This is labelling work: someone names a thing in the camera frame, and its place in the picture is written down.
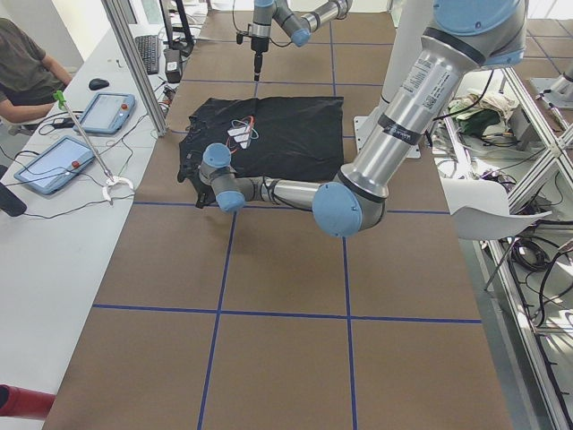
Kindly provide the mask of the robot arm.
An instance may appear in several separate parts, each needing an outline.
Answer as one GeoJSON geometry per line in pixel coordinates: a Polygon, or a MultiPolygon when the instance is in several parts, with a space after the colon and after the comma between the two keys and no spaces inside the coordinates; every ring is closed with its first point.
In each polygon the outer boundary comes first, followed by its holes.
{"type": "Polygon", "coordinates": [[[384,216],[389,180],[439,119],[463,77],[522,60],[527,7],[526,1],[433,2],[419,56],[355,159],[328,183],[238,178],[223,143],[210,144],[196,162],[183,162],[177,179],[192,181],[198,206],[216,202],[222,211],[235,212],[249,201],[283,203],[311,212],[334,237],[372,228],[384,216]]]}
{"type": "Polygon", "coordinates": [[[290,38],[290,42],[302,47],[311,35],[323,24],[333,20],[343,20],[349,13],[351,0],[326,1],[315,10],[301,16],[296,15],[287,1],[255,1],[252,22],[246,30],[236,30],[236,43],[242,44],[244,38],[251,40],[254,52],[253,79],[258,82],[261,77],[263,54],[269,50],[271,42],[271,25],[275,22],[290,38]]]}

